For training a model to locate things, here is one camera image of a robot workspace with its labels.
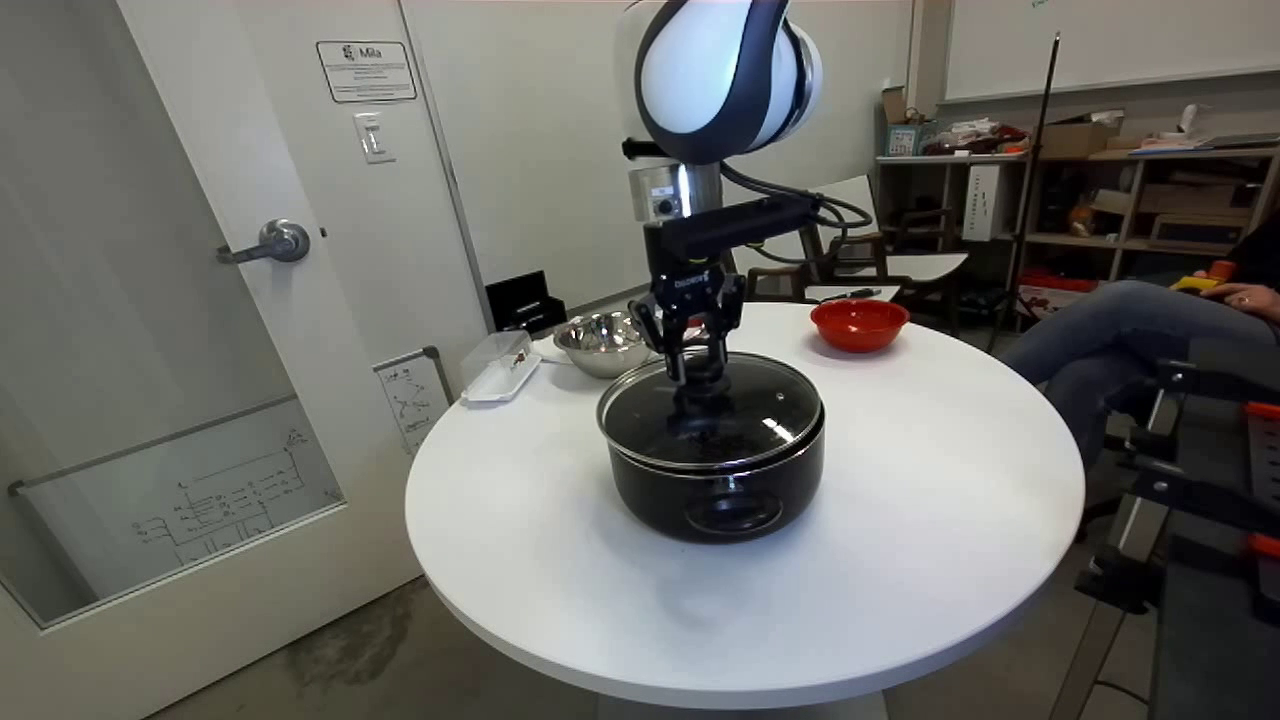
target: white door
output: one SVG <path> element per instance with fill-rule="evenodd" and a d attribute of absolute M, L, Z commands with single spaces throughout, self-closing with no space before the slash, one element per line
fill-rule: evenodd
<path fill-rule="evenodd" d="M 219 264 L 269 220 L 300 264 Z M 415 577 L 235 0 L 0 9 L 0 714 L 143 714 Z"/>

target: floor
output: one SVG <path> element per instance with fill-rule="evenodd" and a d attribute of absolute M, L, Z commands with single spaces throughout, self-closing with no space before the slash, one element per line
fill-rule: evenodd
<path fill-rule="evenodd" d="M 1069 671 L 1086 598 L 1070 590 L 1082 551 L 1070 546 L 1050 586 L 1020 626 L 949 671 L 886 690 L 891 720 L 1044 720 Z M 1082 720 L 1142 720 L 1151 684 L 1155 620 L 1132 615 L 1106 654 Z M 563 686 L 505 658 L 458 626 L 425 580 L 302 637 L 300 643 L 188 696 L 160 720 L 599 720 L 625 702 Z"/>

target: round white table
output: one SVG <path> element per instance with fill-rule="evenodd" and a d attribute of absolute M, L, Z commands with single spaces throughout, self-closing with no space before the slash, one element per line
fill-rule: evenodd
<path fill-rule="evenodd" d="M 795 522 L 749 545 L 643 529 L 595 431 L 605 385 L 544 364 L 511 404 L 448 406 L 415 452 L 409 534 L 454 620 L 586 690 L 809 708 L 958 658 L 1069 551 L 1081 452 L 1001 361 L 914 322 L 845 354 L 803 304 L 749 304 L 730 346 L 822 397 L 822 480 Z"/>

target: metal bowl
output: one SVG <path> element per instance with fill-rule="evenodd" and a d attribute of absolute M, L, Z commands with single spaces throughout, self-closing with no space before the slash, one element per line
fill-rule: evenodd
<path fill-rule="evenodd" d="M 599 378 L 614 378 L 646 354 L 646 345 L 627 313 L 573 314 L 551 339 L 578 373 Z"/>

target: black cooking pot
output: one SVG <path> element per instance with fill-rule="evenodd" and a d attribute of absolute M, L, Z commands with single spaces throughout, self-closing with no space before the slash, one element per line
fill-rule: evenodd
<path fill-rule="evenodd" d="M 795 369 L 736 351 L 717 388 L 658 369 L 599 397 L 625 502 L 682 539 L 752 539 L 803 510 L 822 466 L 822 399 Z"/>

